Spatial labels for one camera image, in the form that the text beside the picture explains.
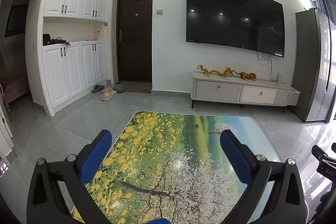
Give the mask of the floral glass table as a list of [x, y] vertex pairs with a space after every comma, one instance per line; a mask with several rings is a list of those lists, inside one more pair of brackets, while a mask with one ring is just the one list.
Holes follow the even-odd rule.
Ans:
[[279, 161], [253, 118], [138, 111], [86, 189], [112, 223], [221, 223], [247, 187], [221, 148], [223, 130]]

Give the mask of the beige slipper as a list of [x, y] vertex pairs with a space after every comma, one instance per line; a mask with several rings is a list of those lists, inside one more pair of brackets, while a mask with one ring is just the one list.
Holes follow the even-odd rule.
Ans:
[[110, 100], [115, 94], [117, 93], [116, 90], [112, 88], [106, 88], [101, 91], [101, 100], [102, 101], [108, 101]]

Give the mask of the grey slipper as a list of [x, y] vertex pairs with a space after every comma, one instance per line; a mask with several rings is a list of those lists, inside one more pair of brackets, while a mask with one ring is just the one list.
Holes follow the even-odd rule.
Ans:
[[104, 85], [95, 85], [91, 91], [91, 93], [98, 93], [104, 89]]

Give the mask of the white TV cabinet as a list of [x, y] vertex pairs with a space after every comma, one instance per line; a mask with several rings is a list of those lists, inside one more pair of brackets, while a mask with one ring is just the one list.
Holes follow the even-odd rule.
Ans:
[[296, 106], [300, 92], [278, 82], [244, 80], [240, 77], [207, 77], [193, 72], [192, 102], [218, 102], [239, 105]]

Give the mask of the golden dragon ornament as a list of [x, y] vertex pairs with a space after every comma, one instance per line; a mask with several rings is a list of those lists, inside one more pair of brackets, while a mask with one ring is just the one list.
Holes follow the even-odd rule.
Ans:
[[227, 75], [238, 75], [241, 79], [243, 80], [252, 80], [252, 81], [256, 81], [257, 76], [255, 73], [246, 73], [246, 72], [236, 72], [235, 70], [231, 69], [230, 67], [225, 67], [223, 72], [217, 71], [217, 70], [208, 70], [206, 69], [203, 65], [198, 65], [197, 69], [201, 70], [203, 72], [204, 75], [206, 75], [207, 77], [210, 77], [210, 75], [212, 74], [216, 74], [220, 77], [227, 77]]

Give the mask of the grey refrigerator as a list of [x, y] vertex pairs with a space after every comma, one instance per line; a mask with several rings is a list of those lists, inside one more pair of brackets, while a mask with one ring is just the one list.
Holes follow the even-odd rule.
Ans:
[[320, 9], [295, 14], [297, 49], [294, 113], [304, 122], [327, 122], [335, 104], [335, 24]]

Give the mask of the white shoe cabinet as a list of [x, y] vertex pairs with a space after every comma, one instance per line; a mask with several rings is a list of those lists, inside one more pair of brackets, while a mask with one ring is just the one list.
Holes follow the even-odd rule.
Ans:
[[107, 79], [105, 16], [106, 0], [45, 0], [42, 59], [54, 111]]

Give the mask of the dark brown door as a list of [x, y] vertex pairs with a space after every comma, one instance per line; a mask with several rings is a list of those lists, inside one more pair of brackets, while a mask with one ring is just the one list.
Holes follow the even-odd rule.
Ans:
[[117, 1], [117, 68], [120, 81], [152, 81], [153, 0]]

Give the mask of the black wall television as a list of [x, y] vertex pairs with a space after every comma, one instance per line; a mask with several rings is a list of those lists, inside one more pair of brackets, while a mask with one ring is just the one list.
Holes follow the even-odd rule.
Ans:
[[284, 57], [283, 6], [273, 0], [186, 0], [186, 41]]

